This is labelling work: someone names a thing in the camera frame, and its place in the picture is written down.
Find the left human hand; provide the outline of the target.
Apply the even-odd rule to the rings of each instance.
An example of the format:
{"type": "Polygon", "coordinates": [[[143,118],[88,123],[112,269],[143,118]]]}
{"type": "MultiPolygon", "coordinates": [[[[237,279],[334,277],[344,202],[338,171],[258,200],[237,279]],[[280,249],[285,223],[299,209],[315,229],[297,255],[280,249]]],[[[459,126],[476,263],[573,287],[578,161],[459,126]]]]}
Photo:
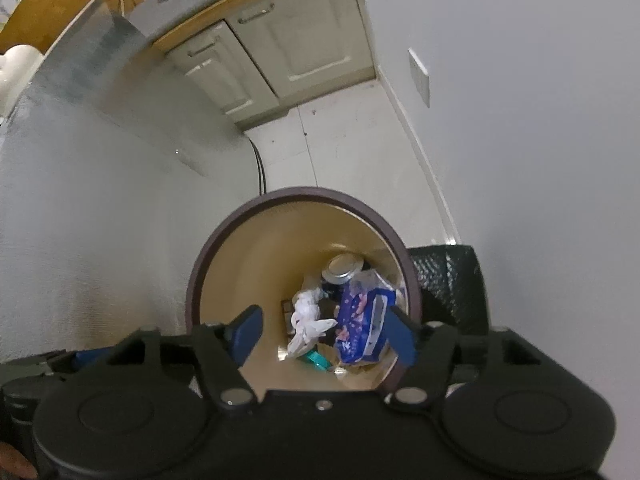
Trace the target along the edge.
{"type": "Polygon", "coordinates": [[[13,446],[4,442],[0,443],[0,467],[3,471],[6,471],[8,474],[13,474],[18,478],[38,478],[38,472],[30,461],[13,446]]]}

